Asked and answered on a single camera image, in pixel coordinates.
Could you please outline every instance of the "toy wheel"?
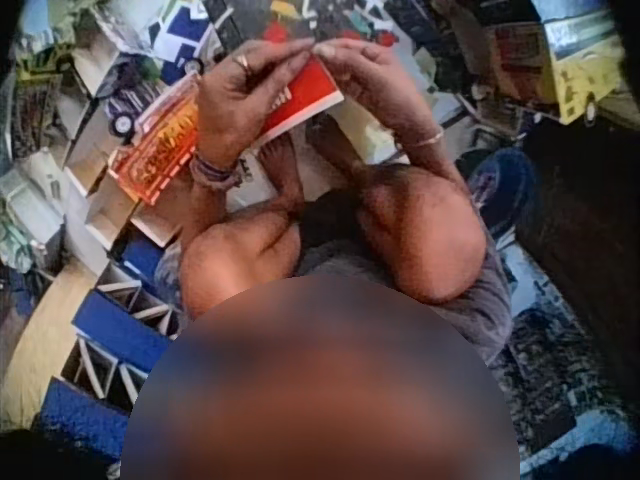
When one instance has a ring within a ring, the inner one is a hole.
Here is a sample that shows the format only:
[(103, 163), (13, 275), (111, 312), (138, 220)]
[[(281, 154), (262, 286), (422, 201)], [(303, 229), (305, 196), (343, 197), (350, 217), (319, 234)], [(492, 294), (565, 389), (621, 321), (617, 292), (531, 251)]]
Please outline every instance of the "toy wheel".
[(182, 68), (187, 75), (193, 72), (202, 75), (204, 73), (204, 62), (199, 58), (192, 58), (191, 60), (187, 60)]
[(598, 118), (598, 104), (593, 94), (590, 94), (587, 98), (587, 108), (584, 112), (584, 124), (587, 127), (593, 127), (596, 124)]
[(64, 73), (73, 68), (73, 57), (71, 55), (65, 55), (60, 57), (56, 62), (56, 72)]
[(109, 131), (118, 138), (128, 138), (133, 135), (136, 120), (130, 113), (118, 114), (109, 124)]

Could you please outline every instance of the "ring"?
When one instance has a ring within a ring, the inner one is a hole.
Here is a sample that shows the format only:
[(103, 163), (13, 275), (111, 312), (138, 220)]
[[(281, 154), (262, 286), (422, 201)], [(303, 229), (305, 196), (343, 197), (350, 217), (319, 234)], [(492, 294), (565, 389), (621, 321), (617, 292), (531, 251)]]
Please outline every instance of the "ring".
[(251, 71), (251, 67), (249, 66), (249, 60), (247, 60), (246, 55), (243, 54), (243, 55), (238, 55), (237, 57), (233, 57), (233, 61), (242, 67), (247, 77), (250, 77), (251, 75), (253, 75), (253, 72)]

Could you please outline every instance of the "wrist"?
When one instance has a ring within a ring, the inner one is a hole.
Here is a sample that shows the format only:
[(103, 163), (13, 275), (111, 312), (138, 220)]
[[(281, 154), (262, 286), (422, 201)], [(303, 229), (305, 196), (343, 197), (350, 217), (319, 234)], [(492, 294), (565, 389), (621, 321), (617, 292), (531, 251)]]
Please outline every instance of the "wrist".
[(224, 141), (208, 142), (200, 140), (198, 142), (198, 155), (200, 158), (219, 170), (233, 170), (241, 153), (236, 152)]
[(442, 127), (438, 125), (433, 116), (420, 115), (407, 125), (396, 130), (396, 139), (405, 148), (411, 145), (418, 145), (426, 140), (437, 138), (442, 132)]

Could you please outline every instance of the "hand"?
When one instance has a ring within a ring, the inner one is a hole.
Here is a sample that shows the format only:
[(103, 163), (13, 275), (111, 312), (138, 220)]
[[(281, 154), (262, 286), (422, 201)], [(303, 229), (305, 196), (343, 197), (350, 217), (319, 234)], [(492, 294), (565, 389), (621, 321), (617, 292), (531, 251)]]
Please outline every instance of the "hand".
[(393, 52), (360, 40), (338, 39), (313, 49), (341, 90), (408, 144), (437, 135), (431, 109)]
[(185, 252), (182, 300), (197, 318), (256, 285), (291, 276), (300, 233), (285, 212), (267, 211), (211, 227)]
[[(313, 39), (250, 41), (203, 77), (198, 147), (204, 160), (221, 169), (234, 164), (257, 139), (277, 96), (306, 65), (312, 46)], [(250, 76), (234, 61), (240, 54)]]

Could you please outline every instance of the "book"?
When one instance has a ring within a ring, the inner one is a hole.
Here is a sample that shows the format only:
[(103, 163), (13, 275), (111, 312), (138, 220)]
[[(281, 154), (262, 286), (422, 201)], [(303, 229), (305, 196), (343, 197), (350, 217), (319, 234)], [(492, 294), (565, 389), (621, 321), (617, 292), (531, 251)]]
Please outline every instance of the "book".
[[(306, 0), (205, 0), (203, 3), (227, 52), (250, 39), (286, 42), (314, 36), (318, 27), (318, 13), (309, 9)], [(276, 100), (253, 147), (264, 145), (343, 100), (331, 74), (320, 60), (312, 57)]]

